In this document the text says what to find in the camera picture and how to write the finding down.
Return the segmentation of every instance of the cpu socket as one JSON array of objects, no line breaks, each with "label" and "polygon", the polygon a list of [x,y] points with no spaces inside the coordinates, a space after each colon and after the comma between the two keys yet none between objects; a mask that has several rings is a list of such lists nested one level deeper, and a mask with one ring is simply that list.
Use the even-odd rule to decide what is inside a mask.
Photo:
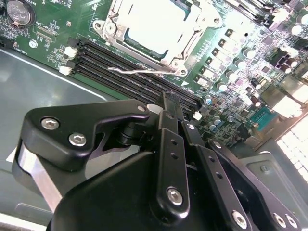
[{"label": "cpu socket", "polygon": [[93,28],[151,68],[185,76],[185,61],[205,30],[221,24],[206,0],[113,0],[106,20],[93,22]]}]

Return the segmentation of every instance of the electrolytic capacitor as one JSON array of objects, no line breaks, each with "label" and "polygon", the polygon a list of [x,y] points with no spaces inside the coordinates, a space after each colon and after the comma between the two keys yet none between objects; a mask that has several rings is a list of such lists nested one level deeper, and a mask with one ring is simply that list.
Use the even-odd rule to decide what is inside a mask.
[{"label": "electrolytic capacitor", "polygon": [[299,24],[307,25],[308,24],[308,13],[300,14],[296,18],[296,22],[299,23]]},{"label": "electrolytic capacitor", "polygon": [[292,69],[287,65],[283,65],[280,69],[286,74],[289,74],[292,71]]},{"label": "electrolytic capacitor", "polygon": [[225,92],[228,89],[228,87],[225,83],[220,82],[217,84],[217,89],[221,92]]},{"label": "electrolytic capacitor", "polygon": [[221,123],[220,117],[219,116],[214,116],[213,117],[213,122],[217,126]]},{"label": "electrolytic capacitor", "polygon": [[255,107],[260,107],[261,106],[261,102],[255,96],[252,96],[250,98],[250,100],[254,104]]},{"label": "electrolytic capacitor", "polygon": [[212,97],[210,95],[206,95],[204,98],[206,104],[210,105],[212,103]]},{"label": "electrolytic capacitor", "polygon": [[259,81],[256,79],[256,78],[253,78],[251,81],[250,81],[251,85],[254,86],[254,88],[256,90],[259,90],[262,86],[261,84],[259,83]]},{"label": "electrolytic capacitor", "polygon": [[246,62],[243,59],[237,59],[234,62],[234,65],[239,69],[239,70],[245,70],[246,69]]},{"label": "electrolytic capacitor", "polygon": [[226,77],[230,80],[230,81],[235,81],[237,79],[237,74],[235,74],[234,71],[228,71],[226,73]]},{"label": "electrolytic capacitor", "polygon": [[243,51],[243,55],[247,58],[247,59],[253,59],[256,56],[256,52],[254,50],[252,50],[251,48],[246,48]]},{"label": "electrolytic capacitor", "polygon": [[292,35],[299,35],[300,33],[302,33],[303,28],[301,25],[290,25],[288,31]]},{"label": "electrolytic capacitor", "polygon": [[213,122],[209,122],[209,123],[208,123],[208,128],[209,128],[211,131],[214,131],[215,128],[216,128],[216,125],[215,125]]},{"label": "electrolytic capacitor", "polygon": [[290,58],[288,59],[288,61],[286,62],[290,67],[296,67],[298,64],[298,61],[294,58]]}]

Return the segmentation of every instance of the black mechanical arm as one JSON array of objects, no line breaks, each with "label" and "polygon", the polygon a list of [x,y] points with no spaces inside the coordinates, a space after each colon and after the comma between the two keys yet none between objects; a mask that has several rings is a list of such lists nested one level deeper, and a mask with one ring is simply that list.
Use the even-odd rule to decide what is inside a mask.
[{"label": "black mechanical arm", "polygon": [[[86,179],[85,164],[140,151]],[[206,143],[179,99],[38,108],[25,116],[15,179],[41,194],[50,231],[300,231],[293,215],[223,144]]]}]

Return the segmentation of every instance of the motherboard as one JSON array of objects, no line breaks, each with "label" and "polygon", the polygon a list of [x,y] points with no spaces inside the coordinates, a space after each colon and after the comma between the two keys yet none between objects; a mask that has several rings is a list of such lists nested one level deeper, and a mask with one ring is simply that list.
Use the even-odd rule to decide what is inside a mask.
[{"label": "motherboard", "polygon": [[308,0],[1,0],[0,45],[228,146],[308,101]]}]

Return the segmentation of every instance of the mounting hole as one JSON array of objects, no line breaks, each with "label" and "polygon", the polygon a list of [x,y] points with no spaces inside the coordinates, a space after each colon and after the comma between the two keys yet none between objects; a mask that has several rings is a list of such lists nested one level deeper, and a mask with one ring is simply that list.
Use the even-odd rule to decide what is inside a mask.
[{"label": "mounting hole", "polygon": [[171,153],[173,159],[177,160],[179,157],[175,153]]},{"label": "mounting hole", "polygon": [[167,116],[169,119],[173,119],[173,118],[174,118],[173,115],[170,114],[169,112],[166,113],[166,116]]},{"label": "mounting hole", "polygon": [[222,175],[221,175],[219,172],[216,172],[216,176],[217,176],[219,179],[222,179]]},{"label": "mounting hole", "polygon": [[174,145],[178,145],[178,142],[176,142],[175,140],[171,140],[171,143],[173,143]]},{"label": "mounting hole", "polygon": [[208,157],[210,159],[210,161],[212,161],[213,163],[215,162],[215,159],[211,156]]}]

